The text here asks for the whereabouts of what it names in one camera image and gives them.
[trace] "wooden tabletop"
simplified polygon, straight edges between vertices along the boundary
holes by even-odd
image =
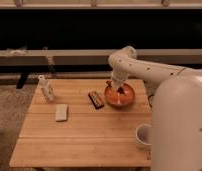
[[[131,107],[116,109],[104,99],[105,79],[49,80],[55,101],[47,103],[37,87],[14,149],[11,167],[141,167],[149,152],[137,148],[135,128],[150,123],[142,80],[128,80],[135,91]],[[105,102],[96,110],[88,93]],[[55,122],[56,104],[69,105],[68,121]]]

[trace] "black wall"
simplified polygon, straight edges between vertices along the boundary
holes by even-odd
[[[202,10],[0,10],[0,50],[202,48]]]

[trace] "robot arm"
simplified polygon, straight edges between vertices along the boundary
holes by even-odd
[[[152,108],[151,170],[202,171],[202,71],[135,57],[132,47],[113,53],[111,79],[115,90],[129,74],[160,84]]]
[[[136,57],[137,52],[131,46],[127,46],[110,55],[108,60],[113,68],[111,79],[114,88],[119,88],[128,78],[129,74],[159,85],[170,76],[192,74],[195,72],[191,68],[146,62],[137,60]]]

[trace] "gray carpet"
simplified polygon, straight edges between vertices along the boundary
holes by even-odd
[[[32,171],[32,168],[9,168],[9,161],[17,141],[25,114],[34,94],[36,84],[27,84],[23,89],[16,89],[16,85],[0,85],[0,171]],[[149,86],[148,94],[153,92]],[[72,168],[46,169],[48,171],[129,171],[135,168]]]

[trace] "cup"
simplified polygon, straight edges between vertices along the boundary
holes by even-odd
[[[150,149],[151,148],[151,125],[140,124],[135,129],[136,143],[138,148]]]

